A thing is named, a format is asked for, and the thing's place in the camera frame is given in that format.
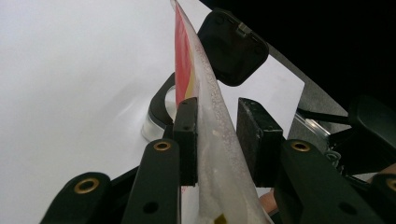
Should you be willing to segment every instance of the brass screw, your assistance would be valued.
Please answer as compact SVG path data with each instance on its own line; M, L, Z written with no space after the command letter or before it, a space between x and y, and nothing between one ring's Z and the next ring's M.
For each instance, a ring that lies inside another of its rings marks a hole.
M89 177L89 178L79 181L75 185L75 193L86 194L86 193L93 191L98 186L99 186L99 180L96 178Z
M158 142L154 145L154 149L157 151L165 151L171 147L171 144L168 142Z
M387 184L388 184L388 187L389 187L390 189L392 189L393 191L396 191L396 179L394 179L394 178L388 178L388 179L387 179Z
M311 147L306 145L305 143L302 142L293 142L291 143L291 147L294 148L297 151L302 151L302 152L306 152L311 150Z

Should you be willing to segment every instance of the snack package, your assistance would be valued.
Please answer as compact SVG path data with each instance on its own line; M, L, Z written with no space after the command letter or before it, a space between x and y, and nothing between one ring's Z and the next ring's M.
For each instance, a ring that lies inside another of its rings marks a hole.
M195 220L183 223L270 223L200 39L180 4L175 0L171 3L176 12L177 105L184 99L198 98L199 208ZM184 192L182 197L188 195L191 193Z

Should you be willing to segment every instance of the plastic bag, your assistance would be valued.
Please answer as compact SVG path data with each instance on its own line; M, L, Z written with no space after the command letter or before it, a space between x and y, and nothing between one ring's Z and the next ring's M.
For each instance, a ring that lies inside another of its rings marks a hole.
M268 223L219 84L204 48L179 3L176 12L176 98L198 98L197 223Z

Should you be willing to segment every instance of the dark background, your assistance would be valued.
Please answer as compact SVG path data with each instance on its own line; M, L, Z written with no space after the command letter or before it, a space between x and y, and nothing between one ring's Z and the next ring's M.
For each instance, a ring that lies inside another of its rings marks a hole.
M396 111L396 3L200 1L231 11L345 110L368 94Z

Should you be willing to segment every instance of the white surface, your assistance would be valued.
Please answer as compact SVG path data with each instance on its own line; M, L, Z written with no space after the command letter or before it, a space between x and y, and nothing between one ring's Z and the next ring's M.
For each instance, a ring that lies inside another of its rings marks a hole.
M198 30L208 8L179 2ZM76 175L138 165L149 101L174 71L174 19L168 0L0 1L0 223L38 223ZM223 91L231 116L251 98L286 133L304 83L271 58L260 71L248 92Z

